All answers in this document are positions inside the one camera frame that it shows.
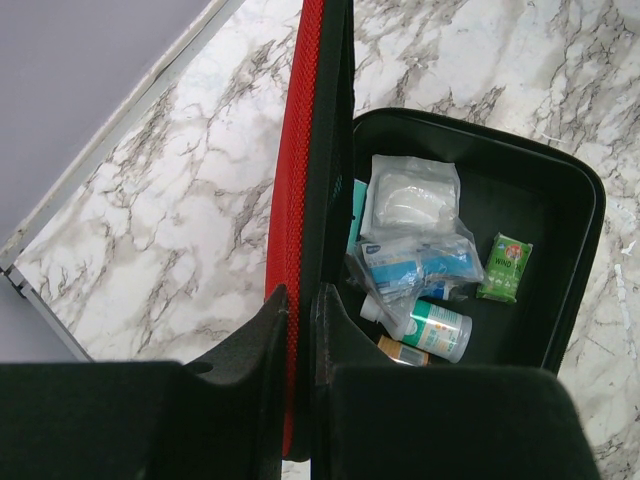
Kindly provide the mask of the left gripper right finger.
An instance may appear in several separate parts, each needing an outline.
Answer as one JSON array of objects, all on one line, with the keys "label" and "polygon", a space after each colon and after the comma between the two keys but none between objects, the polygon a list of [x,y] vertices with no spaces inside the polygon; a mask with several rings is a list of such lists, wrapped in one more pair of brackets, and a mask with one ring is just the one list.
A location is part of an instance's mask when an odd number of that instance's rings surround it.
[{"label": "left gripper right finger", "polygon": [[349,317],[338,290],[323,283],[311,314],[313,479],[394,479],[384,436],[375,426],[377,407],[368,373],[389,357]]}]

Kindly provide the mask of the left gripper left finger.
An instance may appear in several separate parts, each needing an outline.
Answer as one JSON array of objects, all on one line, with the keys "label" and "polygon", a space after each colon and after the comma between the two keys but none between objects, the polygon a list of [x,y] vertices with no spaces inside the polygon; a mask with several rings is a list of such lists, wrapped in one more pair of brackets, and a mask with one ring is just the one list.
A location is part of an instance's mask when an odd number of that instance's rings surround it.
[{"label": "left gripper left finger", "polygon": [[285,409],[287,292],[183,366],[164,422],[167,479],[278,479]]}]

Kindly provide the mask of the brown bottle orange cap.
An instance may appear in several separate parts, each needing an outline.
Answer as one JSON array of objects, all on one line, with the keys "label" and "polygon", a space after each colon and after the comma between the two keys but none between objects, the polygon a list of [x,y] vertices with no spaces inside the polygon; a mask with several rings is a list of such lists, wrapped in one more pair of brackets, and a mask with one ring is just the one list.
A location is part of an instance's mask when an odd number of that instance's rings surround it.
[{"label": "brown bottle orange cap", "polygon": [[381,336],[378,348],[399,364],[422,367],[429,364],[429,354],[386,336]]}]

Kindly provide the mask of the clear bottle green label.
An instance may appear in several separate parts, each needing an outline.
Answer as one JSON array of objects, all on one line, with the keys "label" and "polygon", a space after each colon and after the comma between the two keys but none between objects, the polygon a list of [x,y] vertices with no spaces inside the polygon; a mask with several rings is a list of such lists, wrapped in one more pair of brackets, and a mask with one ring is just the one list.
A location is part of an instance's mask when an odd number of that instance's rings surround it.
[{"label": "clear bottle green label", "polygon": [[470,317],[424,300],[417,300],[410,313],[390,314],[368,295],[360,316],[382,325],[393,340],[453,364],[462,359],[473,328]]}]

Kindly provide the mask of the blue packets clear bag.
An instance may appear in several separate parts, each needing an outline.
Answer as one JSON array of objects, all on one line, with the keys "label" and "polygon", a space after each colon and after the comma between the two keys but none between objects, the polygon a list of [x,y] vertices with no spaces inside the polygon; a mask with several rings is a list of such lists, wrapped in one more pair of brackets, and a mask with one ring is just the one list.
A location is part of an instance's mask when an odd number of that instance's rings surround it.
[{"label": "blue packets clear bag", "polygon": [[395,340],[404,336],[416,301],[434,284],[460,289],[485,281],[474,236],[459,219],[448,232],[404,229],[362,239],[346,264],[353,281],[381,309],[373,321]]}]

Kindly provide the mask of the red black medicine case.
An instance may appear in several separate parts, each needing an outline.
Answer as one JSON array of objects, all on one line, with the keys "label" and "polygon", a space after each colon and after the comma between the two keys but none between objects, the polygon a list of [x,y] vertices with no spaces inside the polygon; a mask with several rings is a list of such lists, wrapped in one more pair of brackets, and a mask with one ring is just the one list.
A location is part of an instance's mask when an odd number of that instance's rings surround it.
[{"label": "red black medicine case", "polygon": [[310,315],[322,284],[353,312],[344,253],[356,180],[375,154],[453,163],[461,217],[482,257],[504,234],[532,252],[513,305],[474,299],[463,366],[557,372],[573,330],[605,214],[604,187],[585,163],[498,130],[405,108],[354,112],[354,7],[306,1],[287,93],[268,231],[267,292],[285,285],[289,319],[283,456],[310,457]]}]

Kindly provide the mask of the small green box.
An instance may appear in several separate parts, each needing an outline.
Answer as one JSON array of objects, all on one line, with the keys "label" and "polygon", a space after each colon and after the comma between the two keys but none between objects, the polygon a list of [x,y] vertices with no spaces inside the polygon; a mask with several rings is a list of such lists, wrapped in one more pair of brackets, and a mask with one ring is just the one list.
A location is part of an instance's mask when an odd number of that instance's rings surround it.
[{"label": "small green box", "polygon": [[517,302],[518,288],[533,245],[498,233],[485,265],[486,278],[476,297],[503,303]]}]

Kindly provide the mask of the white gauze clear bag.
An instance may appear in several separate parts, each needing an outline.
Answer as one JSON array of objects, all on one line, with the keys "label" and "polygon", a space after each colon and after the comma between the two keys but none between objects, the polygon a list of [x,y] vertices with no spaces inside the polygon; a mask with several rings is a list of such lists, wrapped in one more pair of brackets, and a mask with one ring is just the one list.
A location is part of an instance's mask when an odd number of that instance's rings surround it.
[{"label": "white gauze clear bag", "polygon": [[449,233],[459,217],[460,190],[452,163],[376,154],[360,235],[373,239],[397,229]]}]

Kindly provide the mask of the small teal clear pouch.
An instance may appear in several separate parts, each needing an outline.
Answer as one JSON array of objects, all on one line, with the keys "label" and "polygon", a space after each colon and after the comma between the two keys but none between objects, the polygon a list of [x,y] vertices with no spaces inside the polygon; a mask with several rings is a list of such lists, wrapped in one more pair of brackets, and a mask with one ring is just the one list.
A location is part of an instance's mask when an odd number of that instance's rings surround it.
[{"label": "small teal clear pouch", "polygon": [[358,242],[363,212],[365,209],[368,184],[360,180],[354,181],[352,199],[352,219],[350,224],[349,238],[347,242],[348,254],[352,254]]}]

